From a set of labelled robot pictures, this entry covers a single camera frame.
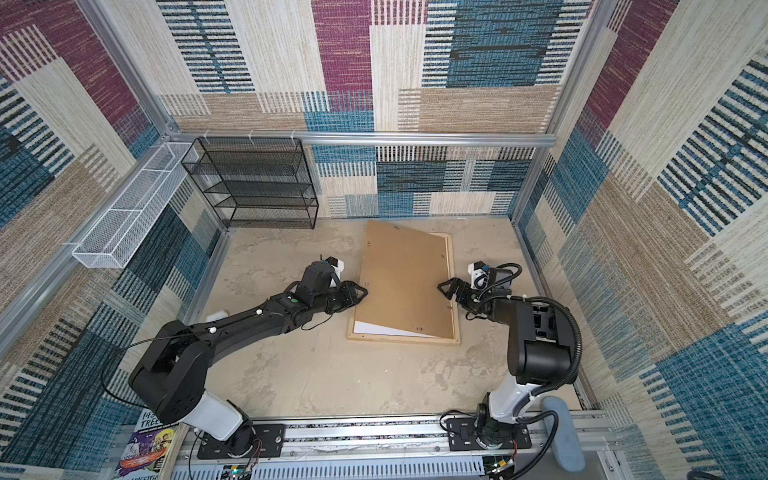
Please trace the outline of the white bordered dark photo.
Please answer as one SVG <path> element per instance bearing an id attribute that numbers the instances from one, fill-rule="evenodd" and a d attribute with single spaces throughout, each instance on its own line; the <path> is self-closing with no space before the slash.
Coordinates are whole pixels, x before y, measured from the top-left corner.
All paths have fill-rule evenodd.
<path id="1" fill-rule="evenodd" d="M 366 335 L 423 337 L 423 334 L 420 333 L 359 321 L 353 323 L 353 332 Z"/>

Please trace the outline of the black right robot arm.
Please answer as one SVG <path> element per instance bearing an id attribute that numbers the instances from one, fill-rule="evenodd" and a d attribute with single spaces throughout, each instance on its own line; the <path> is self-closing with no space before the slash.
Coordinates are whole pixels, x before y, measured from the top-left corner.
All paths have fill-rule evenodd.
<path id="1" fill-rule="evenodd" d="M 504 380 L 486 394 L 475 414 L 479 446 L 497 449 L 516 439 L 524 414 L 542 395 L 575 382 L 583 354 L 579 326 L 570 310 L 543 296 L 516 296 L 512 284 L 523 272 L 517 263 L 496 267 L 482 261 L 468 267 L 470 279 L 437 285 L 468 320 L 489 320 L 508 327 Z"/>

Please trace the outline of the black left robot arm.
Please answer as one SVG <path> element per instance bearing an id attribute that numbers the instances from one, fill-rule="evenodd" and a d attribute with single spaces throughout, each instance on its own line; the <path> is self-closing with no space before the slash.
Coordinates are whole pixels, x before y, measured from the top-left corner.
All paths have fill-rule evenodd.
<path id="1" fill-rule="evenodd" d="M 129 376 L 129 386 L 164 424 L 181 422 L 218 442 L 223 454 L 255 451 L 252 420 L 230 401 L 206 390 L 208 370 L 255 342 L 297 330 L 317 313 L 330 316 L 358 305 L 368 290 L 340 279 L 343 262 L 312 262 L 302 279 L 256 307 L 207 323 L 166 323 Z"/>

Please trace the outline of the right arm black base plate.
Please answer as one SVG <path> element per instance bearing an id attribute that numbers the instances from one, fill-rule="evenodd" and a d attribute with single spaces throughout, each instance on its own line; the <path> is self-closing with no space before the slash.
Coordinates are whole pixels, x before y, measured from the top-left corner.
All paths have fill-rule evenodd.
<path id="1" fill-rule="evenodd" d="M 515 450 L 532 447 L 530 435 L 522 427 L 516 427 L 514 437 L 502 440 L 482 439 L 475 430 L 475 420 L 467 416 L 449 416 L 440 421 L 447 432 L 451 451 Z"/>

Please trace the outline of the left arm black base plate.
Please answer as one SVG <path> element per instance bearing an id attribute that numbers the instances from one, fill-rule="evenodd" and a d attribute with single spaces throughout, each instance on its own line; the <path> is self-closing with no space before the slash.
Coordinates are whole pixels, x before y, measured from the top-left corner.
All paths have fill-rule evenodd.
<path id="1" fill-rule="evenodd" d="M 284 424 L 242 425 L 228 440 L 204 433 L 196 453 L 198 460 L 276 458 L 281 455 Z"/>

